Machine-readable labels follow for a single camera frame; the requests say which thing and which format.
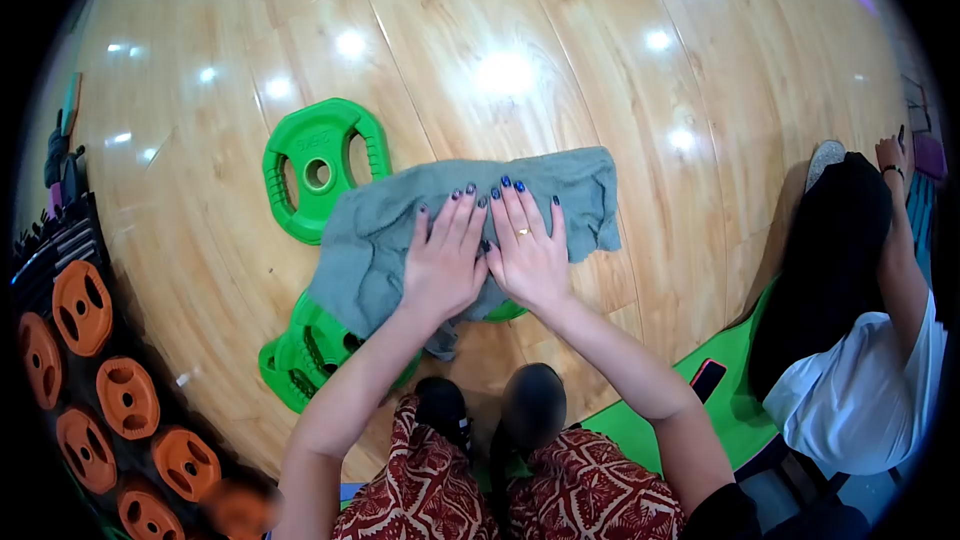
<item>wooden floor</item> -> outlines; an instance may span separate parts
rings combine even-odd
[[[857,0],[91,1],[74,141],[117,300],[190,410],[272,476],[297,416],[257,355],[320,254],[270,213],[261,159],[284,115],[359,102],[396,170],[607,147],[624,247],[576,265],[574,286],[671,363],[769,279],[814,147],[837,138],[874,161],[906,121],[880,21]],[[460,333],[456,360],[420,375],[461,386],[481,445],[524,363],[558,369],[571,421],[618,399],[532,316]],[[382,465],[395,403],[345,481]]]

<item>woman's right hand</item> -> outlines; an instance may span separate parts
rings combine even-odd
[[[544,217],[522,181],[511,184],[504,176],[490,198],[499,244],[491,244],[486,253],[493,279],[513,302],[537,316],[562,306],[570,298],[570,265],[560,199],[551,200],[553,235],[547,235]]]
[[[876,164],[881,172],[883,168],[890,165],[897,166],[906,172],[906,155],[896,136],[883,138],[873,149],[876,151]]]

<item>forearm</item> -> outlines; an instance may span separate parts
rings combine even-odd
[[[570,299],[541,310],[540,319],[603,374],[623,400],[651,423],[700,407],[690,386],[624,330]]]
[[[735,480],[700,399],[663,360],[580,301],[549,310],[543,320],[653,426],[663,475],[687,517]]]
[[[342,460],[391,384],[434,332],[432,325],[401,303],[307,404],[288,454],[302,449]]]
[[[893,221],[880,252],[876,282],[890,314],[901,354],[909,358],[924,323],[928,286],[914,256],[913,232],[904,201],[904,179],[893,170],[883,174],[893,197]]]

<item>shoe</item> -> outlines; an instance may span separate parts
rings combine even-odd
[[[810,158],[810,165],[806,169],[806,186],[803,188],[803,193],[806,194],[810,192],[810,189],[817,183],[820,176],[824,174],[824,170],[828,165],[843,163],[846,156],[847,150],[838,140],[825,139],[820,142],[817,149],[813,151],[813,157]]]
[[[567,392],[546,363],[517,369],[503,390],[500,421],[510,443],[522,453],[545,447],[567,419]]]
[[[457,384],[446,378],[423,378],[416,383],[414,394],[419,397],[414,421],[430,426],[472,459],[473,422],[467,416],[467,403]]]

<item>red patterned pants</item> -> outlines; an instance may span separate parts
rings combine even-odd
[[[387,466],[337,518],[334,538],[498,538],[463,453],[417,424],[417,397],[396,408]],[[683,512],[659,475],[627,460],[606,436],[567,429],[528,461],[532,477],[510,485],[513,536],[674,539]]]

